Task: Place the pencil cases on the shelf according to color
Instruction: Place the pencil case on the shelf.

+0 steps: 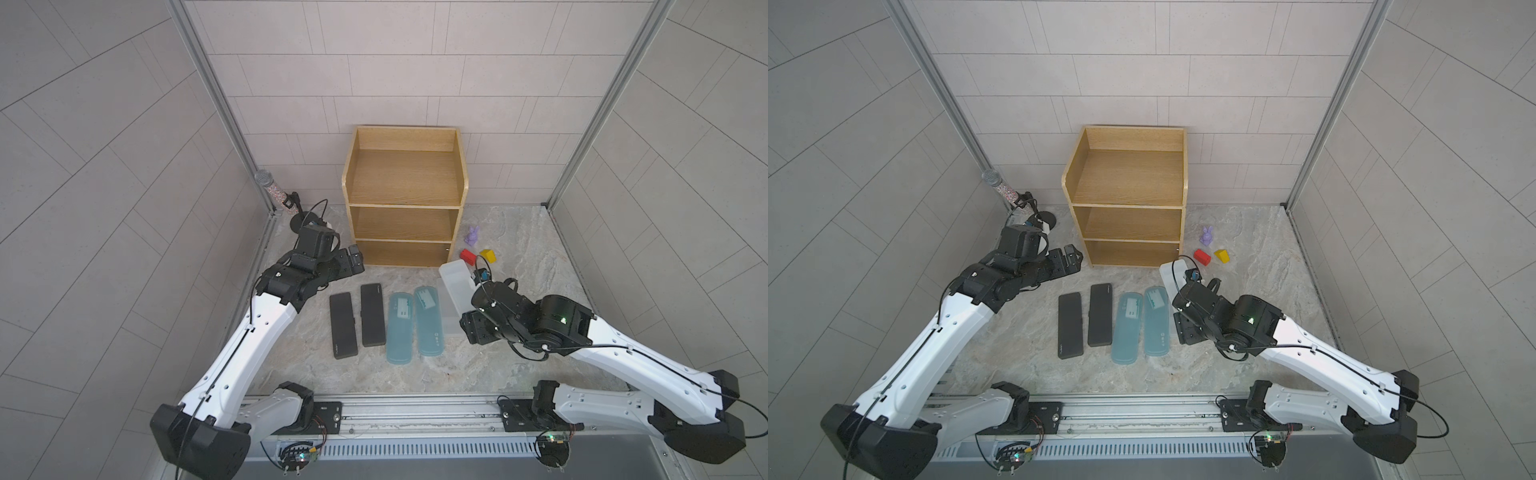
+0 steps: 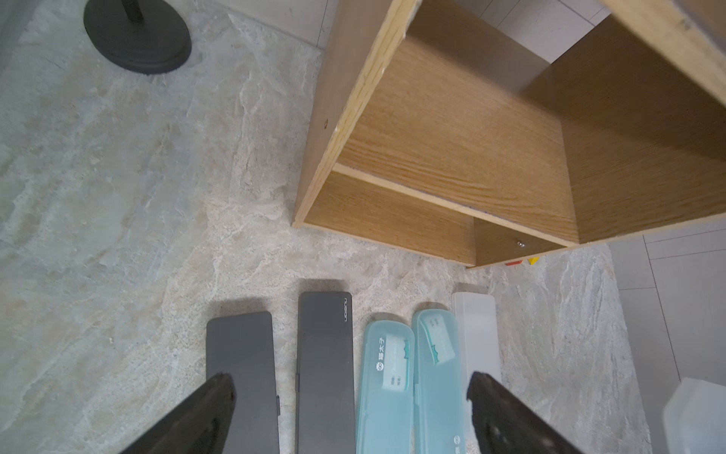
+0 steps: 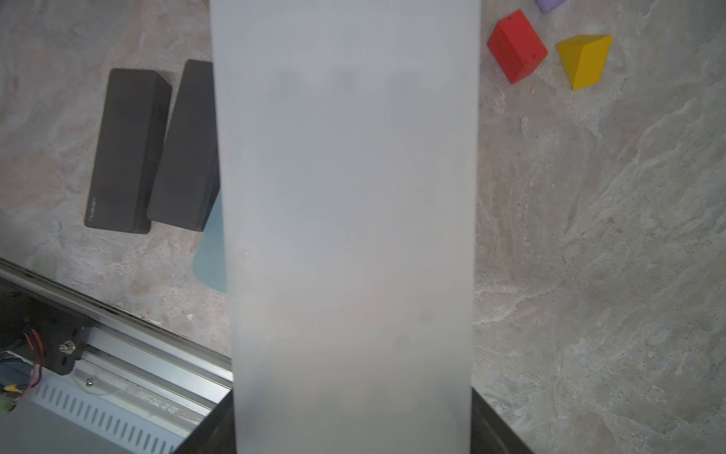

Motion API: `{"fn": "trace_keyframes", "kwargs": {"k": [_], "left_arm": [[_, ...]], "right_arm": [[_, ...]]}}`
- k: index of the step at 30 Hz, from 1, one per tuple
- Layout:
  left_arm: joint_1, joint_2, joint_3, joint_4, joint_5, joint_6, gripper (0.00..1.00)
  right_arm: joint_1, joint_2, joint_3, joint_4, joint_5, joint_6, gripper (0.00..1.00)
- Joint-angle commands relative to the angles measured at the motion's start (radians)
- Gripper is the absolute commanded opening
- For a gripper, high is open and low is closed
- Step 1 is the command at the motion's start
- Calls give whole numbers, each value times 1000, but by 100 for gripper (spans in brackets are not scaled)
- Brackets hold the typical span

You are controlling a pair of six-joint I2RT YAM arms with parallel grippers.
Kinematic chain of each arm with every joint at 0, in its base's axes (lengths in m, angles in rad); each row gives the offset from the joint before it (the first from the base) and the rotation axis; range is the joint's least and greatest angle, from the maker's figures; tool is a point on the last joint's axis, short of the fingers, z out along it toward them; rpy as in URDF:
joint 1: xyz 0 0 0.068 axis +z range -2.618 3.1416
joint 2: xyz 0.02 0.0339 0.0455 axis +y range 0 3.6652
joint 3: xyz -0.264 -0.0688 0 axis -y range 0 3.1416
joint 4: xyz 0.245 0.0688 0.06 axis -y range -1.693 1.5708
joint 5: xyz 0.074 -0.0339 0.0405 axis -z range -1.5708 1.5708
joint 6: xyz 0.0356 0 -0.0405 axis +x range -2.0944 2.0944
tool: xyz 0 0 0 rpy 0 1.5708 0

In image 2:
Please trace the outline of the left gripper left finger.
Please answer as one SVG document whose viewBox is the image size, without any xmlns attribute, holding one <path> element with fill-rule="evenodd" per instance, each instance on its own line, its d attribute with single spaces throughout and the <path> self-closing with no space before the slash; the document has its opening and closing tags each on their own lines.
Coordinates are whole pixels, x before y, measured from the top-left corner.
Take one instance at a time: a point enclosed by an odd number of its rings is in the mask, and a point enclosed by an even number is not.
<svg viewBox="0 0 726 454">
<path fill-rule="evenodd" d="M 216 374 L 123 453 L 221 453 L 235 407 L 232 376 Z"/>
</svg>

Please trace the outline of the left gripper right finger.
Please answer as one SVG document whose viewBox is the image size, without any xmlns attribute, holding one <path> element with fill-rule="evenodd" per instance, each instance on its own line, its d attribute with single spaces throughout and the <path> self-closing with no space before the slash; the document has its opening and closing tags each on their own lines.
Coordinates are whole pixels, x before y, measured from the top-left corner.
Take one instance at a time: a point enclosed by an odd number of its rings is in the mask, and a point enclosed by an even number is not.
<svg viewBox="0 0 726 454">
<path fill-rule="evenodd" d="M 488 374 L 472 374 L 466 398 L 482 453 L 582 453 Z"/>
</svg>

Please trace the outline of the teal pencil case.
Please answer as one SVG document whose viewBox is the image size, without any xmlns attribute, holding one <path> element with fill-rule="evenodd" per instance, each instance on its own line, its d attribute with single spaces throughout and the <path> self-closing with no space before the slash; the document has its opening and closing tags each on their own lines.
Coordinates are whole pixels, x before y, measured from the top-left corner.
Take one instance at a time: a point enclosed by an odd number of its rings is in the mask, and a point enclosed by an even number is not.
<svg viewBox="0 0 726 454">
<path fill-rule="evenodd" d="M 395 321 L 366 327 L 357 407 L 358 453 L 408 453 L 413 433 L 415 338 Z"/>
<path fill-rule="evenodd" d="M 456 317 L 443 309 L 421 310 L 414 314 L 412 329 L 415 451 L 464 453 L 465 391 Z"/>
</svg>

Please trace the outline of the black pencil case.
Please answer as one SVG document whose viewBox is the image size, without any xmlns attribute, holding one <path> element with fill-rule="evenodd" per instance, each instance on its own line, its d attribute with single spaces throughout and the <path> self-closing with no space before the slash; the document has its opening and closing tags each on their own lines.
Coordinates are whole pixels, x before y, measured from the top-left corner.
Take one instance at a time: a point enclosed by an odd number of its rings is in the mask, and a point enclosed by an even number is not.
<svg viewBox="0 0 726 454">
<path fill-rule="evenodd" d="M 352 295 L 301 294 L 298 304 L 296 451 L 355 452 Z"/>
<path fill-rule="evenodd" d="M 206 375 L 226 373 L 236 388 L 236 407 L 226 453 L 278 453 L 276 390 L 270 312 L 215 318 L 206 332 Z"/>
</svg>

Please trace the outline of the clear white pencil case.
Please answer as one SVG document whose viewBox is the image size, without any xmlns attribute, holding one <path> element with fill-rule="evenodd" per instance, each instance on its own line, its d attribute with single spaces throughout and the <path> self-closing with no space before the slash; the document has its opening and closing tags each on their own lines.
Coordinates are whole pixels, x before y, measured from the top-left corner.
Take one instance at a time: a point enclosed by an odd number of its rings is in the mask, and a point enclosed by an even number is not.
<svg viewBox="0 0 726 454">
<path fill-rule="evenodd" d="M 452 302 L 459 328 L 463 396 L 474 372 L 502 379 L 495 297 L 455 292 Z"/>
<path fill-rule="evenodd" d="M 725 454 L 725 387 L 684 378 L 665 405 L 669 453 Z"/>
</svg>

